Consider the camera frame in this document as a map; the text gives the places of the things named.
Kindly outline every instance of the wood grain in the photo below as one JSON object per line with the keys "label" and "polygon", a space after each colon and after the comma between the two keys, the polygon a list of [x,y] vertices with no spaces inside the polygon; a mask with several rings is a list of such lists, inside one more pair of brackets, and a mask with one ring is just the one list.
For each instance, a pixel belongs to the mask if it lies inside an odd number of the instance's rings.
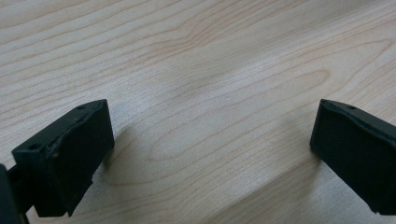
{"label": "wood grain", "polygon": [[396,1],[0,1],[0,162],[76,105],[116,147],[72,217],[394,223],[309,150],[318,101],[396,124]]}

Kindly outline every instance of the black object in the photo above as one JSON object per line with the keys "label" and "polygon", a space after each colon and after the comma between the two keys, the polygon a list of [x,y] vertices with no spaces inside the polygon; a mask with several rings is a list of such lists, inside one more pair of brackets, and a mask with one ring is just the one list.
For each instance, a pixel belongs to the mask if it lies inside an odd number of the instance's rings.
{"label": "black object", "polygon": [[32,205],[40,217],[71,216],[113,147],[106,100],[80,105],[51,123],[12,151],[13,168],[0,166],[0,223],[27,223],[24,213]]}
{"label": "black object", "polygon": [[312,150],[381,215],[396,215],[396,127],[355,106],[321,100]]}

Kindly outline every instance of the screw hole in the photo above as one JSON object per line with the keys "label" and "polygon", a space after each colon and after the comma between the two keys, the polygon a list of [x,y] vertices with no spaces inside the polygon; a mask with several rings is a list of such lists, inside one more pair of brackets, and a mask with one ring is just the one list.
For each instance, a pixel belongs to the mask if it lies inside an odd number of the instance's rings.
{"label": "screw hole", "polygon": [[32,145],[30,145],[28,148],[29,148],[30,150],[35,150],[35,149],[38,149],[38,148],[40,148],[40,147],[41,147],[40,144],[32,144]]}

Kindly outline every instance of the wooden table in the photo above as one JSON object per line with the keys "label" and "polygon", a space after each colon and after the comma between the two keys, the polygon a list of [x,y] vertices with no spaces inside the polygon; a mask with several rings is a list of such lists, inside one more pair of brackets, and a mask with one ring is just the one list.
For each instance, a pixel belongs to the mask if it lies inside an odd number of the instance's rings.
{"label": "wooden table", "polygon": [[395,223],[309,148],[321,98],[396,124],[396,1],[0,1],[0,162],[76,105],[116,147],[72,217]]}

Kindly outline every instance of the wooden surface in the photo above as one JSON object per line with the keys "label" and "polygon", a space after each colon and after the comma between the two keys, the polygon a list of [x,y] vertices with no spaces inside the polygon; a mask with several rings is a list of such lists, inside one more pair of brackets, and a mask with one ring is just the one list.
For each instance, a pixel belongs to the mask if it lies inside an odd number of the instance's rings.
{"label": "wooden surface", "polygon": [[72,217],[396,223],[309,149],[321,98],[396,124],[396,1],[0,1],[0,162],[109,101],[116,147]]}

